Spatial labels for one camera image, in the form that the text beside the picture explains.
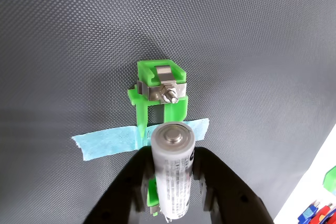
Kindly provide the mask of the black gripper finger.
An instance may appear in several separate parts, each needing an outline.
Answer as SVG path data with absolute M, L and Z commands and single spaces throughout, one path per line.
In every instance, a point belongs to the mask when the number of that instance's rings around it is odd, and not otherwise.
M 259 196 L 219 157 L 194 149 L 193 177 L 199 181 L 202 208 L 211 223 L 273 223 Z
M 117 175 L 84 223 L 134 223 L 146 210 L 149 180 L 154 177 L 151 147 L 138 150 Z

